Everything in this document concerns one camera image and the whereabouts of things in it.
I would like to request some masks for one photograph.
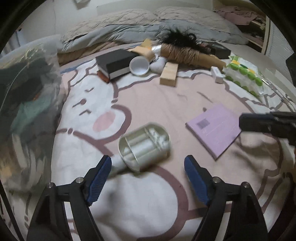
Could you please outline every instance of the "plastic package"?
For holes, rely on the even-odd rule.
[[[51,178],[65,100],[56,51],[40,44],[0,64],[0,179],[7,190],[42,190]]]
[[[258,97],[264,93],[263,81],[255,65],[238,56],[230,57],[232,62],[223,71],[225,78]]]
[[[122,135],[118,141],[118,149],[125,164],[134,172],[140,172],[168,157],[170,136],[163,127],[149,123]]]

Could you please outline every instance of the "plastic bag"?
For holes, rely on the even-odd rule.
[[[46,44],[0,65],[0,179],[7,190],[42,190],[65,89],[56,52]]]
[[[241,86],[255,97],[262,96],[264,88],[258,68],[238,56],[230,56],[230,59],[231,63],[223,68],[225,78]]]

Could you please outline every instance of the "green cloth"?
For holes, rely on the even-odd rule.
[[[44,96],[35,101],[21,103],[17,116],[10,126],[10,131],[20,135],[24,128],[31,124],[40,113],[45,111],[50,106],[50,104],[50,96]]]

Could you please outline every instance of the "white container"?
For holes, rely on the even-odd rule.
[[[133,58],[129,64],[129,69],[133,75],[141,76],[149,71],[150,63],[144,56]]]
[[[169,156],[170,136],[162,126],[148,123],[122,135],[118,150],[124,163],[134,172],[140,172]]]
[[[218,84],[223,84],[224,83],[225,75],[220,72],[218,67],[212,66],[211,67],[211,74],[212,74],[212,77],[215,80],[215,83],[218,83]]]

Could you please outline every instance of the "cartoon print bedding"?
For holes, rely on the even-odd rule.
[[[216,84],[205,70],[179,70],[175,88],[159,85],[159,75],[150,72],[143,77],[127,74],[106,84],[96,75],[97,70],[94,59],[62,76],[68,96],[54,141],[52,182],[62,185],[84,176],[104,154],[116,163],[120,135],[148,122],[164,126],[172,145],[170,157],[142,175],[126,170],[107,180],[100,198],[90,207],[105,240],[192,239],[205,206],[184,171],[184,158],[189,154],[212,176],[233,184],[249,182],[268,229],[273,226],[293,181],[287,172],[295,158],[287,142],[241,133],[214,161],[185,127],[188,120],[217,103],[238,116],[243,112],[288,111],[271,89],[266,88],[260,102],[231,81]],[[24,235],[34,205],[32,196],[14,201]],[[80,240],[70,205],[65,205],[73,240]],[[230,207],[227,204],[217,240],[223,240]]]

